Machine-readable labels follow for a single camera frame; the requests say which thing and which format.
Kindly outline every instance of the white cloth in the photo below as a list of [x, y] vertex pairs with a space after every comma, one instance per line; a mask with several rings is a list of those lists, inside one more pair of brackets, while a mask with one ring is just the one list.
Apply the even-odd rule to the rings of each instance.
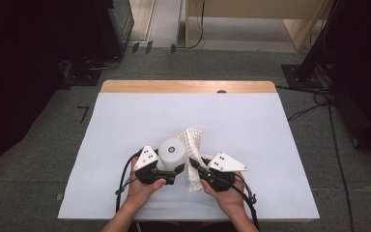
[[200, 143], [201, 143], [201, 131], [194, 128], [187, 128], [181, 132], [177, 138], [182, 140], [185, 144], [185, 152], [188, 156], [186, 161], [188, 167], [188, 179], [190, 181], [189, 191], [197, 191], [203, 188], [200, 182], [200, 177], [198, 175], [197, 169], [191, 166], [189, 163], [189, 158], [192, 158], [200, 163], [203, 168], [209, 170], [209, 167], [203, 162], [202, 157], [208, 158], [207, 155], [201, 155]]

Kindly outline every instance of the forearm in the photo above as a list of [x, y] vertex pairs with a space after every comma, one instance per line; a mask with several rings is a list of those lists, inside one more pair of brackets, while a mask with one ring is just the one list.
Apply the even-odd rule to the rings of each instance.
[[122, 205], [116, 215], [104, 226], [101, 232], [126, 232], [131, 225], [137, 210], [131, 206]]
[[231, 219], [238, 232], [258, 232], [252, 220], [246, 215], [244, 209], [230, 213], [228, 217]]

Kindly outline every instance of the wooden table edge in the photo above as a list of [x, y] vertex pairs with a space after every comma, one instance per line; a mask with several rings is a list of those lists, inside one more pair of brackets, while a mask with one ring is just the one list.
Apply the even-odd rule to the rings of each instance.
[[105, 80], [101, 93], [276, 93], [271, 81]]

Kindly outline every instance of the human hand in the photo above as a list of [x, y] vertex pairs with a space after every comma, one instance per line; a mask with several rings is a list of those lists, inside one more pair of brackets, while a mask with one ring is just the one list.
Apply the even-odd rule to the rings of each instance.
[[132, 212], [137, 212], [141, 207], [143, 207], [149, 200], [150, 196], [155, 191], [161, 189], [166, 183], [164, 179], [159, 179], [151, 185], [143, 185], [140, 181], [135, 180], [134, 165], [137, 163], [137, 160], [138, 158], [134, 158], [131, 161], [131, 183], [128, 186], [128, 197], [122, 205], [122, 208], [129, 208]]
[[[241, 172], [236, 172], [237, 175], [243, 177]], [[239, 177], [236, 178], [236, 182], [234, 186], [239, 190], [243, 191], [243, 179], [240, 180]], [[245, 214], [245, 210], [243, 207], [243, 197], [239, 192], [237, 192], [233, 188], [229, 188], [226, 191], [216, 192], [208, 182], [205, 180], [201, 180], [201, 184], [203, 185], [204, 192], [208, 195], [215, 198], [216, 202], [218, 203], [219, 208], [228, 216], [231, 217], [236, 213], [243, 212]]]

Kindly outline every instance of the white cylindrical object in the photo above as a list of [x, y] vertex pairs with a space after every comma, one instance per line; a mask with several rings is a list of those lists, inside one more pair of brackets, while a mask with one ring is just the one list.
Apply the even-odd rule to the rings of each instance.
[[158, 156], [167, 171], [174, 171], [177, 166], [186, 163], [186, 145], [178, 138], [167, 139], [159, 146]]

